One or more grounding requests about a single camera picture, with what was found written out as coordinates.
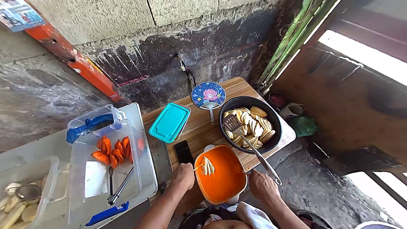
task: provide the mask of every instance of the poster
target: poster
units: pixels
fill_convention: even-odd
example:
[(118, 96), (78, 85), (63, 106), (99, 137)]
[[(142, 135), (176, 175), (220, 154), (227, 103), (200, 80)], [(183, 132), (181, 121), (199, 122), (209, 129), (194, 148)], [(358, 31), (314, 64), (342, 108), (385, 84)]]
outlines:
[(0, 0), (0, 22), (13, 32), (45, 24), (41, 16), (24, 0)]

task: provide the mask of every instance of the towel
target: towel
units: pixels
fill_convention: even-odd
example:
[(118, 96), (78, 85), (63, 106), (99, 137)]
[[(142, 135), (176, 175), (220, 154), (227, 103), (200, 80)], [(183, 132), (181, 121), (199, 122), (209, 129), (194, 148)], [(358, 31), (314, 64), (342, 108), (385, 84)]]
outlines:
[(250, 225), (253, 229), (277, 229), (266, 213), (245, 202), (239, 203), (236, 213), (241, 221)]

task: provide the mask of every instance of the orange pole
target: orange pole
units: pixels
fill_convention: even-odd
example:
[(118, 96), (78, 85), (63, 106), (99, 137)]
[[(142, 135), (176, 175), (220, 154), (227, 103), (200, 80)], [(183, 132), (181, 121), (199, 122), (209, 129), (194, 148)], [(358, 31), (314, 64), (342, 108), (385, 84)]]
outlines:
[(39, 41), (44, 47), (54, 53), (59, 59), (69, 65), (69, 67), (74, 69), (114, 102), (128, 103), (126, 99), (119, 95), (117, 87), (113, 82), (49, 22), (31, 29), (26, 29), (25, 32)]

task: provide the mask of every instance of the person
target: person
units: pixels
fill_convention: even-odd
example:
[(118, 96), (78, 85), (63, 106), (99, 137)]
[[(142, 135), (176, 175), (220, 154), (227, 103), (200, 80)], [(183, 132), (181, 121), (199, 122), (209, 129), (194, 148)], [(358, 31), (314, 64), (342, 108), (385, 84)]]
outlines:
[[(195, 182), (195, 175), (193, 166), (191, 163), (181, 163), (179, 167), (174, 171), (171, 183), (164, 194), (157, 200), (151, 209), (142, 217), (137, 229), (165, 229), (168, 227), (171, 217), (177, 207), (182, 196), (190, 190)], [(258, 172), (253, 169), (249, 176), (249, 187), (253, 196), (261, 201), (261, 203), (270, 212), (273, 218), (276, 220), (281, 229), (309, 229), (305, 223), (303, 223), (285, 204), (280, 197), (278, 186), (275, 182), (265, 173)], [(219, 217), (215, 214), (209, 214), (206, 209), (198, 209), (202, 215), (204, 212), (205, 224), (203, 221), (195, 222), (193, 228), (202, 229), (250, 229), (250, 228), (276, 228), (267, 217), (267, 215), (261, 210), (250, 206), (244, 202), (239, 203), (237, 207), (237, 216), (235, 214), (229, 214), (226, 216), (225, 212), (219, 208), (213, 206)], [(191, 221), (198, 217), (188, 216), (187, 220), (181, 224), (180, 229), (191, 228)]]

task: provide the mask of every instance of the green metal frame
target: green metal frame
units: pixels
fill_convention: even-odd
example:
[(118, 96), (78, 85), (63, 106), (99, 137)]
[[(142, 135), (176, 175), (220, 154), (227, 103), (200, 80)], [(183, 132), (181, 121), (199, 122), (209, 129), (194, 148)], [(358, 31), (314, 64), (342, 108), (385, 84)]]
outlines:
[(301, 48), (317, 25), (338, 0), (304, 0), (299, 14), (293, 20), (260, 80), (260, 94), (265, 95), (287, 62)]

